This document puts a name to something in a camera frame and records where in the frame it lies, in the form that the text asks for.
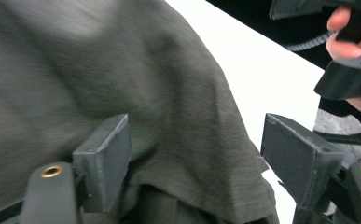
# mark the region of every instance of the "gray cloth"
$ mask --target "gray cloth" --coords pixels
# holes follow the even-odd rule
[[[122,113],[124,190],[87,223],[278,222],[222,70],[164,1],[0,1],[0,207]]]

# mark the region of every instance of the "gray fabric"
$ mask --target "gray fabric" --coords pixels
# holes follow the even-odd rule
[[[130,171],[113,214],[87,223],[126,221],[144,203],[157,220],[277,223],[266,164],[222,70],[164,1],[0,1],[0,207],[22,197],[35,168],[69,160],[121,113]]]

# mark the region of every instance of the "hand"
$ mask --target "hand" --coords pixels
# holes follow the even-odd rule
[[[339,7],[330,17],[327,29],[339,31],[348,23],[351,10],[348,7]],[[336,41],[337,34],[332,35],[326,42],[326,48],[333,60],[357,58],[361,56],[361,42],[356,45],[348,42]],[[347,99],[347,102],[361,111],[361,98]]]

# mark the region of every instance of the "white surface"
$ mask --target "white surface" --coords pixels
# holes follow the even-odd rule
[[[266,113],[289,117],[312,129],[319,97],[313,88],[323,70],[236,21],[204,0],[167,0],[215,56],[241,111],[250,139],[260,149]],[[282,224],[292,222],[295,203],[272,171]]]

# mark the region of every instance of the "brass insert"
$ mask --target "brass insert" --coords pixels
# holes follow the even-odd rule
[[[59,175],[62,172],[63,168],[59,165],[53,165],[46,168],[43,173],[41,173],[41,177],[43,178],[51,178],[56,175]]]

